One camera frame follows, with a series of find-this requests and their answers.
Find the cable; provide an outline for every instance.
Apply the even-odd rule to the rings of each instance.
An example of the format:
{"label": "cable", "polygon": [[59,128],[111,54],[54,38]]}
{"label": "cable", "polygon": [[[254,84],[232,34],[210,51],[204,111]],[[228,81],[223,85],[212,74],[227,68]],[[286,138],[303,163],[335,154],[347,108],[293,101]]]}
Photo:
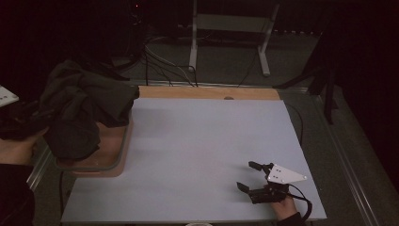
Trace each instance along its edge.
{"label": "cable", "polygon": [[167,81],[169,82],[169,85],[173,87],[173,84],[172,84],[172,82],[171,82],[171,80],[170,80],[170,77],[168,77],[167,75],[165,75],[165,73],[163,72],[162,69],[160,69],[161,72],[158,72],[158,70],[157,70],[155,67],[153,67],[153,66],[150,64],[150,62],[142,62],[142,61],[140,60],[140,63],[142,63],[142,64],[144,64],[144,65],[148,64],[148,67],[149,67],[149,68],[152,68],[157,74],[159,74],[159,75],[165,77],[165,78],[167,79]]}
{"label": "cable", "polygon": [[250,69],[253,67],[253,63],[255,62],[255,58],[256,58],[256,55],[258,54],[258,52],[256,52],[254,55],[253,55],[253,58],[252,58],[252,61],[251,61],[251,63],[249,64],[249,66],[247,67],[247,73],[246,73],[246,75],[244,76],[244,78],[241,80],[241,82],[238,84],[238,88],[244,83],[244,81],[247,79],[247,77],[249,76],[249,72],[250,72]]}
{"label": "cable", "polygon": [[165,62],[166,62],[167,64],[169,64],[170,66],[174,66],[174,67],[178,68],[180,71],[182,71],[183,74],[184,74],[184,76],[185,76],[185,78],[187,79],[187,81],[189,81],[189,82],[191,83],[190,79],[189,79],[188,76],[187,76],[187,73],[186,73],[181,67],[179,67],[179,66],[177,66],[176,64],[174,64],[174,63],[168,61],[168,60],[165,59],[165,58],[162,58],[162,57],[158,56],[158,55],[155,54],[153,51],[151,51],[151,49],[150,49],[147,45],[145,46],[145,48],[150,52],[150,54],[151,54],[152,56],[156,56],[157,58],[162,59],[163,61],[165,61]]}
{"label": "cable", "polygon": [[146,59],[146,86],[149,85],[149,60],[147,58],[147,54],[144,52],[144,57]]}
{"label": "cable", "polygon": [[[152,55],[149,54],[149,53],[146,53],[146,54],[148,54],[148,56],[152,57],[153,59],[155,59],[155,60],[157,60],[157,61],[159,61],[159,62],[161,62],[161,63],[163,63],[163,64],[166,64],[166,65],[168,65],[168,66],[173,66],[173,67],[175,67],[174,65],[167,64],[167,63],[165,63],[165,62],[163,62],[163,61],[157,59],[155,56],[152,56]],[[161,69],[163,69],[163,70],[165,70],[165,71],[167,71],[167,72],[169,72],[169,73],[173,73],[173,74],[175,74],[175,75],[181,77],[181,78],[184,79],[188,84],[190,84],[190,86],[195,87],[195,86],[191,83],[191,81],[190,81],[189,79],[187,79],[186,77],[181,76],[180,74],[175,73],[175,72],[173,72],[173,71],[171,71],[171,70],[169,70],[169,69],[167,69],[167,68],[164,68],[164,67],[162,67],[162,66],[160,66],[160,65],[158,65],[158,64],[156,64],[156,63],[154,63],[154,62],[152,62],[152,61],[150,61],[149,59],[148,59],[148,61],[149,61],[150,63],[152,63],[153,65],[157,66],[158,68],[161,68]]]}
{"label": "cable", "polygon": [[[264,18],[264,21],[263,21],[263,24],[262,24],[262,28],[261,28],[261,31],[260,31],[260,33],[259,33],[259,35],[258,35],[258,39],[257,40],[259,40],[259,37],[261,36],[261,33],[262,33],[262,31],[263,31],[263,29],[264,29],[264,26],[266,25],[266,18]],[[256,55],[258,54],[258,50],[255,52],[255,54],[254,54],[254,56],[253,56],[253,59],[252,59],[252,61],[251,61],[251,63],[250,63],[250,65],[247,67],[247,74],[244,76],[244,78],[241,80],[241,82],[238,84],[238,88],[244,83],[244,81],[247,79],[247,77],[249,76],[249,70],[252,68],[252,66],[253,66],[253,63],[254,63],[254,61],[255,61],[255,57],[256,57]]]}
{"label": "cable", "polygon": [[285,103],[287,106],[291,107],[299,117],[300,120],[300,135],[299,135],[299,145],[302,147],[302,140],[303,140],[303,119],[300,115],[299,111],[292,105]]}
{"label": "cable", "polygon": [[295,188],[297,191],[299,191],[299,193],[302,195],[302,197],[293,195],[291,193],[285,193],[287,196],[293,197],[298,200],[305,201],[308,204],[308,210],[306,211],[305,215],[302,217],[303,221],[307,220],[309,218],[309,216],[311,215],[311,209],[313,207],[313,204],[311,203],[311,201],[306,199],[305,195],[302,193],[301,190],[299,190],[299,188],[297,188],[296,186],[293,186],[291,184],[289,184],[288,186],[291,186],[291,187]]}
{"label": "cable", "polygon": [[149,64],[149,66],[151,66],[151,65],[153,65],[153,66],[156,66],[156,67],[158,67],[160,70],[165,70],[165,71],[167,71],[167,72],[169,72],[169,73],[173,73],[173,74],[175,74],[176,76],[179,76],[180,78],[182,78],[182,79],[184,79],[185,80],[185,78],[183,77],[183,76],[181,76],[180,74],[178,74],[178,73],[175,73],[175,72],[172,72],[172,71],[170,71],[170,70],[168,70],[168,69],[166,69],[166,68],[164,68],[164,67],[161,67],[160,65],[158,65],[158,64],[156,64],[156,63],[154,63],[154,62],[152,62],[152,61],[150,61],[149,59],[148,59],[148,64]]}
{"label": "cable", "polygon": [[64,214],[64,198],[63,198],[63,192],[62,192],[62,179],[64,177],[64,171],[61,171],[59,173],[59,181],[58,181],[58,194],[59,194],[59,207],[60,207],[60,213],[61,216]]}

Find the floor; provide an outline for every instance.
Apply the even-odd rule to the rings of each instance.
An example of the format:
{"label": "floor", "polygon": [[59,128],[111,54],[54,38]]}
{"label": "floor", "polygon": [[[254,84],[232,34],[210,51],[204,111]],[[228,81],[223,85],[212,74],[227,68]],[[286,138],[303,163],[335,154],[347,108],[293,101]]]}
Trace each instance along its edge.
{"label": "floor", "polygon": [[[195,84],[197,78],[199,86],[270,88],[299,75],[317,43],[317,38],[312,36],[272,35],[266,50],[271,75],[264,77],[257,58],[256,41],[250,39],[253,37],[246,34],[237,38],[234,34],[232,38],[229,35],[210,32],[203,36],[206,39],[199,41],[196,75],[187,67],[190,39],[158,36],[146,47],[147,59],[150,60],[148,70],[143,58],[122,75],[137,85],[189,86],[186,80]],[[161,63],[160,57],[168,63]],[[327,219],[308,222],[308,225],[399,225],[399,196],[340,88],[335,88],[337,109],[332,112],[334,124],[330,125],[321,113],[323,95],[310,96],[306,92],[310,82],[308,79],[289,89],[279,90],[298,138],[302,137],[303,152],[327,213]],[[60,220],[58,185],[61,171],[52,161],[46,165],[35,189],[37,211],[34,223],[37,226],[58,225]],[[74,180],[69,173],[63,175],[64,205]],[[274,222],[213,225],[274,225]]]}

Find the robotic arm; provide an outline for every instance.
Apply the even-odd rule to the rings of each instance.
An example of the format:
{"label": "robotic arm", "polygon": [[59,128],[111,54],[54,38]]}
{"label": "robotic arm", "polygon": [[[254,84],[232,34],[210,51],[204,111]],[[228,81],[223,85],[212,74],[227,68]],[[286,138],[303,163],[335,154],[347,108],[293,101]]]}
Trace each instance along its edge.
{"label": "robotic arm", "polygon": [[286,196],[291,196],[307,202],[308,211],[302,218],[306,220],[311,214],[312,204],[305,197],[299,197],[289,192],[290,183],[307,180],[307,177],[292,170],[270,163],[261,165],[256,162],[249,162],[248,165],[258,171],[263,170],[266,174],[267,185],[264,188],[250,190],[248,186],[237,182],[237,187],[249,195],[253,204],[265,202],[281,202]]}

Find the person's hand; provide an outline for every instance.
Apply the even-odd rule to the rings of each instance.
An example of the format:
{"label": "person's hand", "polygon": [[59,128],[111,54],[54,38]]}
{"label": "person's hand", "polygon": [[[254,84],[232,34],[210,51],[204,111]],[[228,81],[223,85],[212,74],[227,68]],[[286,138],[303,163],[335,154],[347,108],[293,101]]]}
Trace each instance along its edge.
{"label": "person's hand", "polygon": [[24,140],[0,139],[0,164],[29,165],[36,141],[47,128]]}
{"label": "person's hand", "polygon": [[294,199],[291,196],[287,196],[285,200],[281,202],[271,202],[270,205],[276,213],[278,221],[286,219],[297,213]]}

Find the table leg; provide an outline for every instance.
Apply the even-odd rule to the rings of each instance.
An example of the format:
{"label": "table leg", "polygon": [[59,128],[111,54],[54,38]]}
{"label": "table leg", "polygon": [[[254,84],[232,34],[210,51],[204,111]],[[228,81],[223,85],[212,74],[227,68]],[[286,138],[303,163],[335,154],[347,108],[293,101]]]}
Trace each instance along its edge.
{"label": "table leg", "polygon": [[270,16],[270,22],[267,24],[267,29],[265,31],[265,38],[263,44],[258,47],[259,60],[261,61],[263,76],[270,76],[270,69],[267,63],[265,51],[267,43],[269,42],[270,37],[272,35],[273,26],[274,22],[276,21],[278,11],[279,11],[279,4],[276,4],[273,6],[273,11]]}
{"label": "table leg", "polygon": [[190,61],[188,65],[190,66],[188,70],[193,72],[197,67],[197,0],[193,1],[193,34],[191,37],[191,52]]}

